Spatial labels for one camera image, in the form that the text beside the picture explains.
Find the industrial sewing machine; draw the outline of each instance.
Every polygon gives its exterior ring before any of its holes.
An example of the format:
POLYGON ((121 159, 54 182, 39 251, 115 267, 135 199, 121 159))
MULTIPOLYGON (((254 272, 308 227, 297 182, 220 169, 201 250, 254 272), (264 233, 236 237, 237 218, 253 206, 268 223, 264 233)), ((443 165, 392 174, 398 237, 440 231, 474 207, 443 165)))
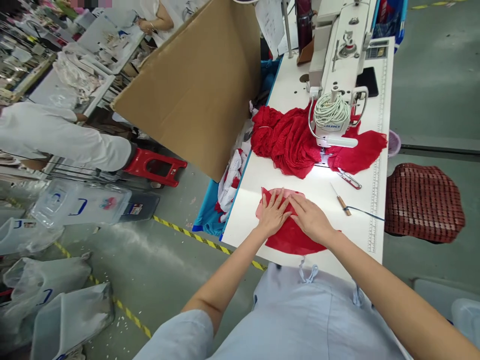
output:
POLYGON ((342 136, 359 123, 367 106, 369 90, 357 87, 357 76, 364 71, 376 3, 321 0, 309 69, 312 101, 308 125, 323 148, 358 144, 356 139, 342 136))

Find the person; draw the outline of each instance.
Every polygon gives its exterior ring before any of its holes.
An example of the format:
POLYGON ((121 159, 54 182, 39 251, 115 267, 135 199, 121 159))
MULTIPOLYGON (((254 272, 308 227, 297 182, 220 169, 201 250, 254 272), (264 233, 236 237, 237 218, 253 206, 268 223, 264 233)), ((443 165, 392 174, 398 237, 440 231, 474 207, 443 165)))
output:
POLYGON ((72 8, 70 0, 55 0, 55 5, 66 15, 71 21, 74 21, 79 14, 72 8))
POLYGON ((75 125, 83 114, 32 102, 0 108, 0 150, 26 167, 41 170, 49 155, 113 172, 128 165, 135 154, 127 139, 75 125))
POLYGON ((313 202, 283 190, 262 200, 258 226, 134 360, 480 359, 480 351, 400 279, 331 226, 313 202), (291 203, 296 216, 284 213, 291 203), (288 217, 327 247, 357 285, 314 266, 270 263, 253 310, 211 355, 222 316, 257 251, 288 217))
POLYGON ((169 0, 140 0, 139 5, 142 18, 137 24, 158 48, 183 24, 169 0))

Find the hand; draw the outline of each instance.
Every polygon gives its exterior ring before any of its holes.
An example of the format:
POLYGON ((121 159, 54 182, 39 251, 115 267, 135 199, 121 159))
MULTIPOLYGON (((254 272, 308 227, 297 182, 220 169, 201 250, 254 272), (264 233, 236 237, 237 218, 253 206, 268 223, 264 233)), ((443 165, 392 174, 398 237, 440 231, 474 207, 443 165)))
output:
POLYGON ((292 215, 292 212, 285 212, 285 209, 289 205, 289 200, 286 199, 282 204, 282 199, 284 198, 284 189, 280 191, 280 194, 277 195, 277 190, 273 190, 271 195, 270 202, 267 203, 267 197, 265 194, 262 196, 262 206, 263 209, 260 215, 260 222, 258 223, 257 229, 260 229, 265 234, 265 237, 271 237, 275 235, 278 230, 282 227, 285 220, 292 215))
POLYGON ((140 30, 142 30, 145 34, 152 35, 153 29, 150 21, 147 21, 145 19, 140 19, 138 20, 137 25, 140 28, 140 30))
POLYGON ((291 218, 310 239, 328 248, 338 232, 332 227, 322 209, 298 194, 292 194, 288 198, 298 214, 292 215, 291 218))

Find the cardboard divider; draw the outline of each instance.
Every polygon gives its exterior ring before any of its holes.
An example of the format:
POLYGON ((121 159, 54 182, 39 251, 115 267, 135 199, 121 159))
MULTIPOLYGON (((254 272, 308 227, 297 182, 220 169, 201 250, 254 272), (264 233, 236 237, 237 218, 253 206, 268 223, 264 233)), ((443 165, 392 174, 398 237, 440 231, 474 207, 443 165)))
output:
POLYGON ((146 59, 113 109, 216 182, 260 88, 253 5, 211 0, 146 59))

